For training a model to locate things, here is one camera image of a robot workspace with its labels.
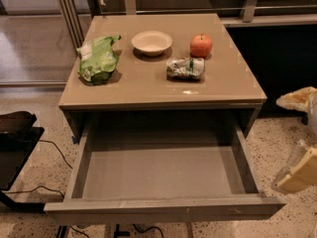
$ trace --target bowl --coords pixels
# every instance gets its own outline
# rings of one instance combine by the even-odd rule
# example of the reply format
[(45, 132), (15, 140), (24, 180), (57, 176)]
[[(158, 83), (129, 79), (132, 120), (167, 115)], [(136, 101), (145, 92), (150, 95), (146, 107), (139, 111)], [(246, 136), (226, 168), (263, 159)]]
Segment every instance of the bowl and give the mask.
[(132, 45), (148, 57), (157, 57), (167, 50), (172, 43), (168, 34), (158, 31), (146, 31), (132, 39)]

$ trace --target green bag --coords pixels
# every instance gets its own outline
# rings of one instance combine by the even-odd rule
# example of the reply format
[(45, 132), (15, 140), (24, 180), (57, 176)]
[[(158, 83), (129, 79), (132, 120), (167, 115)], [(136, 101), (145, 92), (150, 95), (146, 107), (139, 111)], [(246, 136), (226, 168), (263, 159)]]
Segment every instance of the green bag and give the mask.
[(119, 60), (112, 50), (112, 45), (120, 39), (120, 35), (99, 37), (77, 49), (81, 57), (78, 74), (88, 84), (103, 84), (111, 77)]

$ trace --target concrete floor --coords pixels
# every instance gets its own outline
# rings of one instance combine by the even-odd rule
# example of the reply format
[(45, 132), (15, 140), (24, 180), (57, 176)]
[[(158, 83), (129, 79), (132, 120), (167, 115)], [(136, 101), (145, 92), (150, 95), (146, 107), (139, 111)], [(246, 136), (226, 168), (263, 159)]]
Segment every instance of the concrete floor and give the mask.
[[(60, 17), (3, 17), (0, 18), (0, 28), (1, 79), (67, 79), (75, 54)], [(36, 125), (46, 129), (42, 139), (54, 141), (66, 159), (73, 164), (78, 146), (72, 144), (70, 129), (57, 106), (61, 93), (62, 88), (0, 88), (0, 114), (17, 110), (35, 113), (38, 117)], [(249, 151), (254, 158), (254, 169), (266, 195), (280, 196), (286, 201), (286, 205), (271, 219), (197, 222), (191, 225), (146, 223), (142, 227), (155, 224), (167, 238), (315, 237), (317, 187), (312, 186), (299, 193), (287, 195), (270, 188), (275, 175), (285, 165), (299, 139), (316, 142), (308, 128), (301, 124), (300, 117), (258, 119), (247, 139)], [(70, 174), (71, 169), (57, 149), (51, 144), (39, 143), (10, 191), (29, 190), (45, 185), (65, 192)], [(62, 201), (58, 193), (42, 188), (30, 193), (8, 195), (16, 201)], [(110, 238), (113, 237), (112, 227), (109, 224), (75, 228), (84, 231), (91, 238)], [(55, 237), (57, 229), (58, 224), (46, 214), (0, 212), (0, 237), (3, 238)], [(122, 225), (121, 229), (130, 231), (131, 237), (160, 237), (157, 231), (139, 234), (130, 225)], [(69, 231), (67, 237), (84, 236)]]

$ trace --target open drawer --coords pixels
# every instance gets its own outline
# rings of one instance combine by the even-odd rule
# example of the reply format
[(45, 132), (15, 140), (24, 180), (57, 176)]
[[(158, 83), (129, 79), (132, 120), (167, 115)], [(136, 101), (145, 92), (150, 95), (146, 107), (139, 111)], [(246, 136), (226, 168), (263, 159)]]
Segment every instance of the open drawer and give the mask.
[(91, 113), (61, 203), (61, 225), (267, 219), (284, 202), (262, 192), (230, 110)]

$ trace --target apple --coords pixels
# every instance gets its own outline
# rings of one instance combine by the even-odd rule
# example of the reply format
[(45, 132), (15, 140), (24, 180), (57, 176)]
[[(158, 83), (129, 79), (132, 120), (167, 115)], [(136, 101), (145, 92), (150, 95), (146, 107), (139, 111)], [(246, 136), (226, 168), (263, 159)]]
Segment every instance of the apple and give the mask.
[(195, 58), (206, 58), (211, 52), (212, 42), (209, 36), (200, 34), (190, 41), (190, 53)]

